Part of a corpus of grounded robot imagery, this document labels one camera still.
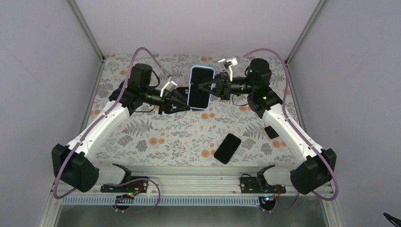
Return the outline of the black phone without case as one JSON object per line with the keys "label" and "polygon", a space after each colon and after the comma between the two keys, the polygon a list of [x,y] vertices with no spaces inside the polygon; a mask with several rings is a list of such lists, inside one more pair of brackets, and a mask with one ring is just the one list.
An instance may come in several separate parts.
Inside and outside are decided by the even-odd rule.
{"label": "black phone without case", "polygon": [[229,133],[214,153],[214,158],[224,165],[228,164],[241,142],[240,138]]}

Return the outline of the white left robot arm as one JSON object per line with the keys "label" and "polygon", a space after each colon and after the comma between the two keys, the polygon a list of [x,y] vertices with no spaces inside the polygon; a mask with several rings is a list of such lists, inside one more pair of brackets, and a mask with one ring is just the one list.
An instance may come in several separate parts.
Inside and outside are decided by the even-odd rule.
{"label": "white left robot arm", "polygon": [[161,90],[151,86],[153,73],[153,68],[147,64],[132,66],[130,77],[112,92],[92,123],[67,145],[57,144],[52,149],[55,185],[63,181],[81,192],[103,184],[113,184],[121,192],[131,187],[130,171],[122,165],[95,166],[96,153],[105,140],[144,103],[158,106],[159,114],[190,110],[173,81],[167,82]]}

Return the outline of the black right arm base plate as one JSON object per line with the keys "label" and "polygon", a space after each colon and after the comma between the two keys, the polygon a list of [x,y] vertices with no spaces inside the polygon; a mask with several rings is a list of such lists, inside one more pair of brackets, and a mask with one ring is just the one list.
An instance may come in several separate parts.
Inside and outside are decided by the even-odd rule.
{"label": "black right arm base plate", "polygon": [[250,175],[241,175],[239,178],[239,186],[242,194],[257,194],[257,193],[286,193],[285,186],[269,185],[265,180],[259,180],[257,177]]}

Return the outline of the black phone case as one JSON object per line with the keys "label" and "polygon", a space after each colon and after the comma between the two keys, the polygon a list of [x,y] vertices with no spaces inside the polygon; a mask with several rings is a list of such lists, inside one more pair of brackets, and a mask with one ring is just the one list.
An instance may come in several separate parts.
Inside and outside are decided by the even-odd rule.
{"label": "black phone case", "polygon": [[189,88],[188,87],[177,87],[176,91],[179,93],[179,98],[184,102],[188,100]]}

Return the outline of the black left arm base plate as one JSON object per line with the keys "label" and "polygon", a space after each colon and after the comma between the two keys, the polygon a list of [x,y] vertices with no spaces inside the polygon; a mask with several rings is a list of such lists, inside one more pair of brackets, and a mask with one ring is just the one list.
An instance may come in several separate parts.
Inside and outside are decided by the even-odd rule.
{"label": "black left arm base plate", "polygon": [[130,180],[127,182],[131,182],[129,184],[125,184],[123,186],[110,186],[110,185],[102,185],[100,192],[102,193],[146,193],[148,186],[148,177],[146,176],[132,176]]}

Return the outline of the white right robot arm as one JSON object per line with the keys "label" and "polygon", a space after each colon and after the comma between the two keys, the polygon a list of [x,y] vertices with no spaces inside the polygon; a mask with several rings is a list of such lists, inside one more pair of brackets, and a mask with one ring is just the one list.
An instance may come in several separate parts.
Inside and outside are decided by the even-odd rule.
{"label": "white right robot arm", "polygon": [[231,68],[236,59],[221,59],[221,62],[226,71],[201,81],[198,88],[222,100],[228,100],[231,95],[247,94],[249,107],[286,143],[296,161],[295,167],[271,165],[259,171],[257,189],[268,192],[282,184],[307,195],[333,180],[336,153],[316,143],[288,113],[284,101],[270,87],[269,63],[255,58],[246,68],[244,77],[233,77]]}

